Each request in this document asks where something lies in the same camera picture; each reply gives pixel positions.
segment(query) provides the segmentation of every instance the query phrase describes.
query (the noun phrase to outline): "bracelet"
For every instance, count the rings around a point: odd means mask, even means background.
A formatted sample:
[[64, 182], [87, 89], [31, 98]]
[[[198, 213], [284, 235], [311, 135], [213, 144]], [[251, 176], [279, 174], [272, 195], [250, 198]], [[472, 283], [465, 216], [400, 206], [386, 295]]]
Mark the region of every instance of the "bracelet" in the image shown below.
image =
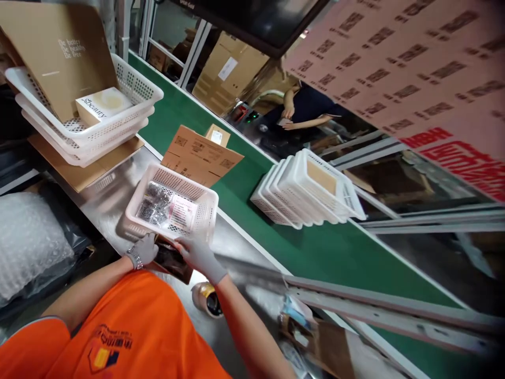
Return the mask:
[[140, 270], [142, 267], [144, 267], [142, 260], [138, 256], [137, 253], [135, 253], [135, 246], [132, 246], [128, 249], [126, 252], [127, 255], [129, 255], [132, 258], [132, 261], [134, 262], [133, 265], [135, 266], [135, 270]]

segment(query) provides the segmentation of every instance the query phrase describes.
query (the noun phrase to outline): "gray glove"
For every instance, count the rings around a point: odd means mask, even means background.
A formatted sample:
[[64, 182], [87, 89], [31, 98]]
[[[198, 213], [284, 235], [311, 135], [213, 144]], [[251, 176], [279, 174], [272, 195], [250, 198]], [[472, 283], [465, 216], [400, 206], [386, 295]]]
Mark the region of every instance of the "gray glove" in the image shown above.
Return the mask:
[[126, 252], [128, 258], [132, 260], [135, 270], [151, 263], [158, 254], [158, 245], [154, 244], [154, 237], [154, 233], [146, 234]]
[[178, 242], [176, 248], [186, 263], [204, 274], [212, 285], [217, 285], [227, 274], [206, 242], [186, 237], [177, 238], [175, 241]]

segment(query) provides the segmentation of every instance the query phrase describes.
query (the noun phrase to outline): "black shirt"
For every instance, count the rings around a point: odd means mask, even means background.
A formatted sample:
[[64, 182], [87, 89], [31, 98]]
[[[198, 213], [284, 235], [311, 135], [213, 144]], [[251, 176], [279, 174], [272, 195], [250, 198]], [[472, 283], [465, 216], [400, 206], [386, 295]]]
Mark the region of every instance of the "black shirt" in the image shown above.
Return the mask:
[[[321, 115], [343, 116], [347, 110], [335, 104], [328, 96], [322, 94], [311, 86], [301, 82], [300, 90], [293, 97], [295, 113], [291, 120], [300, 123], [318, 118]], [[267, 125], [277, 124], [284, 110], [283, 105], [272, 109], [264, 117]]]

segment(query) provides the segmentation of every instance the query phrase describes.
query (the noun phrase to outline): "person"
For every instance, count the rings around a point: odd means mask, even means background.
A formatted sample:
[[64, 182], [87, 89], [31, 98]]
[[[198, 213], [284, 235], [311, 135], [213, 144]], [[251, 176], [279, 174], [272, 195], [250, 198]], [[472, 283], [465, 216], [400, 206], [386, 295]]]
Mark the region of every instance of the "person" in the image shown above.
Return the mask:
[[258, 121], [268, 130], [261, 145], [286, 157], [298, 151], [301, 144], [310, 141], [314, 127], [347, 113], [345, 108], [325, 94], [299, 82], [284, 94], [283, 105], [272, 109]]
[[[295, 378], [273, 337], [208, 245], [180, 238], [176, 248], [216, 288], [251, 376]], [[41, 318], [0, 346], [2, 378], [229, 378], [174, 290], [141, 270], [157, 251], [150, 233], [122, 258], [64, 292]]]

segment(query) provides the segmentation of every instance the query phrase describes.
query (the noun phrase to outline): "white product box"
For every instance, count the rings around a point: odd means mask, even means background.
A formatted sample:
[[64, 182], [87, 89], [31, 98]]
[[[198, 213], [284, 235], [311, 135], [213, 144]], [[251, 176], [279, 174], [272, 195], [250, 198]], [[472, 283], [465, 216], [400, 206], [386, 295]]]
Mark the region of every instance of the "white product box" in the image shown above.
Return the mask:
[[106, 117], [112, 117], [133, 106], [128, 97], [115, 87], [81, 97], [75, 102], [79, 116], [88, 126], [98, 124]]

